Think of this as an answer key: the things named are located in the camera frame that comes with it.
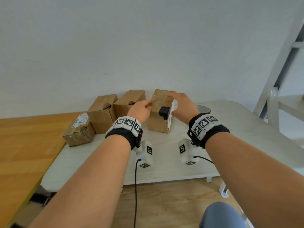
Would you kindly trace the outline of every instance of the black cable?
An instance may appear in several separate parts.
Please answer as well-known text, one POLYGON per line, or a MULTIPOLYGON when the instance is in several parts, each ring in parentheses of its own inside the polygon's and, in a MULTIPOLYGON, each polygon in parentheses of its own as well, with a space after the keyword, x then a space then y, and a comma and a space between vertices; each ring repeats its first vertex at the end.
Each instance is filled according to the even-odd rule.
POLYGON ((207 159, 207 158, 204 158, 204 157, 201 157, 201 156, 194 156, 194 158, 196 158, 196 157, 200 157, 200 158, 205 159, 205 160, 207 160, 207 161, 211 162, 212 164, 214 164, 214 163, 213 163, 213 161, 210 161, 210 160, 209 160, 209 159, 207 159))
POLYGON ((136 190, 136 172, 137 172, 137 163, 141 161, 138 159, 135 164, 135 214, 134 214, 134 228, 136 226, 136 212, 137 212, 137 190, 136 190))

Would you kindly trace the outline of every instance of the human arm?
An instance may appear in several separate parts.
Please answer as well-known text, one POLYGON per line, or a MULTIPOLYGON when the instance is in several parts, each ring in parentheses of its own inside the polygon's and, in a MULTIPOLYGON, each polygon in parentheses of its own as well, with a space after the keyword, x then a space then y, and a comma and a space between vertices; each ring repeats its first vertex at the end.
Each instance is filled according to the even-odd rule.
MULTIPOLYGON (((128 115, 144 123, 151 101, 135 103, 128 115)), ((29 226, 110 227, 119 200, 131 152, 121 135, 110 135, 53 197, 29 226)))
MULTIPOLYGON (((189 124, 199 111, 185 94, 172 115, 189 124)), ((219 174, 254 227, 302 227, 304 177, 227 132, 205 144, 219 174)))

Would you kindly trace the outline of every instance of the black wrist strap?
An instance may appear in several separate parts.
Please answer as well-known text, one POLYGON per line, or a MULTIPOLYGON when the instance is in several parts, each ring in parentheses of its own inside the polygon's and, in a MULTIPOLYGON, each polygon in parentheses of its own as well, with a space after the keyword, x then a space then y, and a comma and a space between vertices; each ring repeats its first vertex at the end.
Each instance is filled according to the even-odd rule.
MULTIPOLYGON (((192 128, 194 122, 196 119, 200 118, 200 116, 204 115, 204 113, 200 113, 196 116, 194 116, 190 122, 189 122, 189 129, 192 128)), ((204 138, 200 141, 200 147, 202 147, 203 149, 205 148, 206 142, 208 141, 209 138, 211 138, 213 135, 215 135, 216 133, 219 132, 227 132, 230 133, 230 131, 223 125, 219 125, 219 126, 214 126, 213 128, 211 128, 206 135, 204 136, 204 138)))
POLYGON ((107 137, 109 137, 110 135, 113 135, 113 134, 118 134, 118 135, 121 135, 121 136, 125 137, 128 140, 128 142, 130 143, 131 150, 134 149, 135 144, 136 144, 136 138, 135 138, 135 136, 132 134, 132 132, 130 130, 126 130, 124 128, 112 129, 105 136, 105 138, 107 138, 107 137))

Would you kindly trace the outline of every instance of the hand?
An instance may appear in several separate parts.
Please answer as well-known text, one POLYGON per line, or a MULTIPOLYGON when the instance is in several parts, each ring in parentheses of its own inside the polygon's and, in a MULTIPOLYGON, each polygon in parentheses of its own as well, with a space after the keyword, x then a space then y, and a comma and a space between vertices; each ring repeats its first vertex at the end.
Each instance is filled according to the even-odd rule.
POLYGON ((181 122, 189 125, 190 120, 200 114, 195 104, 188 98, 185 93, 169 93, 168 97, 173 97, 178 102, 178 107, 172 112, 172 116, 181 122))
POLYGON ((152 107, 148 106, 152 100, 136 102, 128 112, 128 116, 137 119, 141 124, 146 122, 150 116, 152 107))

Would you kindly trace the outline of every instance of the white table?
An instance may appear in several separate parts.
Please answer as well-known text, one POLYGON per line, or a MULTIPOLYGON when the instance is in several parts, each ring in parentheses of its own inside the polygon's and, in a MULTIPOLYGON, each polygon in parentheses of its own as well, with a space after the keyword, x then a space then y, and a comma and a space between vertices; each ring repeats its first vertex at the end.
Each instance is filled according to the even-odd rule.
MULTIPOLYGON (((211 113, 222 121, 232 134, 304 175, 304 149, 242 105, 231 101, 198 104, 209 107, 211 113)), ((137 183, 219 176, 215 166, 208 161, 200 160, 191 166, 180 162, 177 144, 182 138, 188 138, 187 130, 188 126, 176 118, 172 119, 169 134, 149 131, 146 126, 143 127, 142 140, 152 143, 154 164, 148 168, 137 169, 137 183)), ((103 139, 104 134, 97 134, 91 143, 77 147, 66 145, 45 173, 41 185, 49 192, 57 192, 103 139)), ((199 155, 210 158, 203 149, 199 155)), ((124 185, 134 184, 134 171, 135 152, 131 152, 124 185)))

